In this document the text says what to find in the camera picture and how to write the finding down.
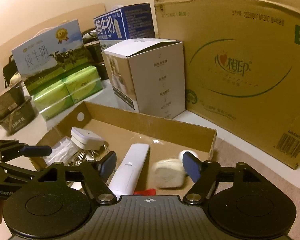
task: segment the green tissue pack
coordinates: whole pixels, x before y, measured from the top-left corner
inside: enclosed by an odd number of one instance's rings
[[[46,120],[56,116],[74,104],[62,80],[35,94],[33,100],[40,114]]]
[[[73,73],[62,79],[62,81],[74,103],[103,89],[97,68],[94,66],[89,66]]]

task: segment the white remote control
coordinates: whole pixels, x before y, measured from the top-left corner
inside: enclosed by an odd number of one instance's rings
[[[145,143],[131,145],[109,184],[117,199],[121,195],[133,195],[149,148]]]

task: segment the black bag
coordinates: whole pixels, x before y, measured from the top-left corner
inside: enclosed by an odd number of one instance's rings
[[[10,85],[10,80],[15,73],[18,72],[16,62],[12,59],[12,55],[9,57],[9,63],[3,67],[4,87],[7,88]]]

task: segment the black circular disc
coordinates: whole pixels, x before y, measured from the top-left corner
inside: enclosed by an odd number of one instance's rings
[[[7,199],[3,208],[4,220],[13,232],[34,238],[69,233],[89,215],[90,202],[83,193],[55,182],[24,186]]]
[[[214,195],[208,206],[212,220],[238,238],[272,238],[286,234],[296,217],[295,205],[281,191],[261,185],[256,182]]]

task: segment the white box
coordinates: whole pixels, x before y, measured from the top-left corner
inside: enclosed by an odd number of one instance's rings
[[[120,106],[169,119],[185,110],[181,41],[125,40],[105,49],[103,58]]]

